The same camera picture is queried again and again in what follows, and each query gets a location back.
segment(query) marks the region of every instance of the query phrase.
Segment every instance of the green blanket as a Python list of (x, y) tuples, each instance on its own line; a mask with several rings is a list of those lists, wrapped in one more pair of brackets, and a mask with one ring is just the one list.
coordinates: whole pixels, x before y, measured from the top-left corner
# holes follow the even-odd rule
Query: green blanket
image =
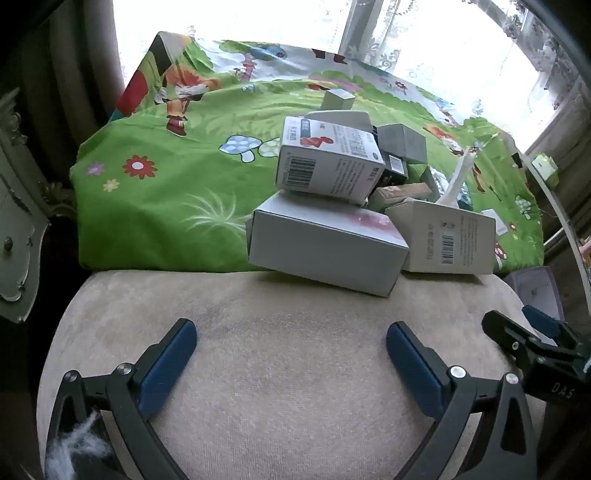
[[(318, 110), (333, 87), (354, 93), (353, 108), (375, 125), (421, 131), (431, 172), (443, 183), (463, 149), (479, 147), (462, 198), (477, 212), (494, 209), (506, 226), (497, 272), (542, 264), (534, 197), (487, 120), (465, 118), (342, 56), (163, 33), (72, 168), (80, 262), (93, 270), (255, 270), (246, 259), (245, 219), (275, 192), (283, 119)], [(411, 172), (414, 180), (422, 170)]]

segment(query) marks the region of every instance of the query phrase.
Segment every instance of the cardboard box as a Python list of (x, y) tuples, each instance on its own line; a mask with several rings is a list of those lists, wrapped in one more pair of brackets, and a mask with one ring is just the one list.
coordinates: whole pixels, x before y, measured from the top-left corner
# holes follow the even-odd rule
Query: cardboard box
[(403, 270), (490, 274), (495, 263), (495, 220), (480, 213), (408, 199), (386, 215), (410, 247)]
[(305, 117), (320, 122), (356, 128), (364, 132), (373, 131), (369, 114), (361, 110), (316, 110), (308, 112)]
[(320, 110), (351, 110), (355, 95), (343, 90), (342, 88), (333, 88), (324, 92)]
[(387, 297), (408, 254), (390, 219), (325, 197), (280, 191), (247, 223), (248, 261)]
[(407, 163), (427, 163), (427, 141), (419, 132), (403, 124), (378, 127), (379, 147)]
[(390, 186), (375, 189), (369, 197), (367, 208), (374, 212), (397, 205), (407, 198), (427, 200), (431, 196), (431, 189), (426, 183), (407, 183), (406, 185)]
[(548, 188), (555, 189), (558, 186), (558, 167), (552, 157), (545, 153), (538, 153), (531, 163)]
[(288, 116), (275, 184), (362, 204), (384, 167), (371, 133)]

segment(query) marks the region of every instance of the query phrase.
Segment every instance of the brown curtain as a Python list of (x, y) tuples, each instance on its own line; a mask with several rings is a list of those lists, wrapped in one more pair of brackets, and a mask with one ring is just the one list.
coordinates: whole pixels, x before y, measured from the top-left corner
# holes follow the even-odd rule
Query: brown curtain
[(111, 0), (66, 0), (12, 55), (4, 89), (21, 89), (22, 131), (50, 181), (69, 183), (78, 147), (124, 89)]

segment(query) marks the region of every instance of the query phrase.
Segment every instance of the white dresser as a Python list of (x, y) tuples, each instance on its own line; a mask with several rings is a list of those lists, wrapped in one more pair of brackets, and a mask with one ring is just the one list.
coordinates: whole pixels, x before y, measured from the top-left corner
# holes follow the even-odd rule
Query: white dresser
[(26, 146), (17, 93), (0, 99), (0, 317), (22, 323), (37, 295), (49, 218), (74, 216), (74, 208), (70, 192), (47, 182)]

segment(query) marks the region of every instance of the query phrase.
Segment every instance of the black clamp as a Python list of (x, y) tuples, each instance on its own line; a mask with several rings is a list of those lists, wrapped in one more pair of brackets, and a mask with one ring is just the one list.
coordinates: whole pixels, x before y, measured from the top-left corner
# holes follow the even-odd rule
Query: black clamp
[[(164, 405), (196, 345), (195, 325), (179, 319), (135, 365), (123, 363), (110, 375), (99, 377), (82, 378), (76, 370), (67, 372), (57, 392), (47, 445), (84, 423), (93, 411), (109, 410), (144, 480), (188, 480), (148, 419)], [(110, 443), (101, 420), (92, 428), (94, 434)], [(75, 456), (72, 463), (78, 478), (128, 480), (115, 455), (104, 460)]]
[(542, 342), (500, 312), (484, 315), (482, 330), (515, 358), (523, 374), (525, 392), (540, 400), (571, 405), (591, 393), (591, 342), (570, 326), (527, 305), (523, 307), (530, 325), (552, 339)]
[(471, 377), (449, 367), (404, 322), (393, 323), (386, 347), (421, 411), (435, 420), (394, 480), (436, 480), (447, 465), (472, 413), (482, 413), (457, 480), (534, 480), (536, 442), (519, 378)]

